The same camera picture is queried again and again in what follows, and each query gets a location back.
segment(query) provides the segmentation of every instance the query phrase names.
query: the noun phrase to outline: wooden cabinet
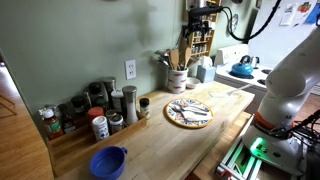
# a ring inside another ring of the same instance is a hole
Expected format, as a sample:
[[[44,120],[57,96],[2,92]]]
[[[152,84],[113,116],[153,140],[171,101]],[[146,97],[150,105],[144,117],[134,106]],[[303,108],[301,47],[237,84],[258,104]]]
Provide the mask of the wooden cabinet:
[[[212,1],[207,0],[207,6],[210,7],[212,4],[220,5],[220,0]],[[202,16],[202,21],[207,21],[209,26],[211,23],[215,24],[215,22],[218,19],[218,14],[211,14],[208,16]],[[194,33],[191,33],[189,36],[189,43],[188,46],[192,50],[192,56],[193,57],[202,57],[202,56],[210,56],[212,42],[214,38],[214,27],[212,30],[210,30],[207,34],[204,35],[204,39],[202,40],[202,34],[201,32],[197,31]]]

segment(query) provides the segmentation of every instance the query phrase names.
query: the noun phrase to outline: spice rack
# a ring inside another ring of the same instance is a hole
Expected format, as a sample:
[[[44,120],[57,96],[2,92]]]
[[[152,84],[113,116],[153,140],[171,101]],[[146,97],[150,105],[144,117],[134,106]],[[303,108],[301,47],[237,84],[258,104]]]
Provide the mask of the spice rack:
[[[46,143],[55,176],[59,177],[65,174],[90,160],[100,149],[115,145],[143,129],[147,125],[147,121],[139,112],[137,114],[139,120],[136,123],[99,142],[96,141],[89,123],[82,123],[82,127],[56,139],[49,140],[47,138]],[[81,121],[89,122],[86,118],[81,119]]]
[[[210,6],[210,4],[219,5],[221,1],[212,1],[212,0],[206,0],[207,5]],[[216,22],[218,19],[218,14],[211,14],[208,16],[203,16],[202,21],[208,21],[210,24],[211,22]],[[212,42],[214,38],[214,31],[210,30],[205,36],[204,41],[201,41],[201,34],[199,32],[191,33],[189,36],[189,45],[188,47],[191,48],[191,56],[193,57],[202,57],[202,56],[210,56]]]

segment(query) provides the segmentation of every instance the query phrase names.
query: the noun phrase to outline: green light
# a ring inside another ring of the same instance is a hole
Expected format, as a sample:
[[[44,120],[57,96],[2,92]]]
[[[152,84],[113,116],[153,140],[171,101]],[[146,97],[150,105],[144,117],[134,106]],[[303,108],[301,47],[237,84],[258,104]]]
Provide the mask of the green light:
[[[262,138],[261,137],[258,137],[255,141],[254,141],[254,143],[252,144],[252,146],[250,147],[250,150],[251,151],[254,151],[254,150],[256,150],[256,148],[257,148],[257,146],[262,142]]]

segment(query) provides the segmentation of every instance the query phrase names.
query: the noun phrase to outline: blue kettle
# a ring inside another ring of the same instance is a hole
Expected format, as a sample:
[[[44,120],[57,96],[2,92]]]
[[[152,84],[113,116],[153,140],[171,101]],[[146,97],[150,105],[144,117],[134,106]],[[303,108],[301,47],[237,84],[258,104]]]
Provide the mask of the blue kettle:
[[[250,64],[250,56],[243,56],[239,63],[232,66],[231,73],[238,76],[250,76],[253,72],[253,67]]]

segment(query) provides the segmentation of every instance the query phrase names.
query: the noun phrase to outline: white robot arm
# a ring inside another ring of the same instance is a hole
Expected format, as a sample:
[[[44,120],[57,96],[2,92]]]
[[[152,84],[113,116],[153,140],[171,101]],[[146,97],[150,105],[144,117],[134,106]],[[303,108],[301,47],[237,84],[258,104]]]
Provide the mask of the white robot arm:
[[[279,130],[292,127],[311,89],[320,82],[319,47],[320,28],[268,75],[268,93],[255,113],[254,123],[242,137],[253,156],[295,176],[305,172],[302,143]]]

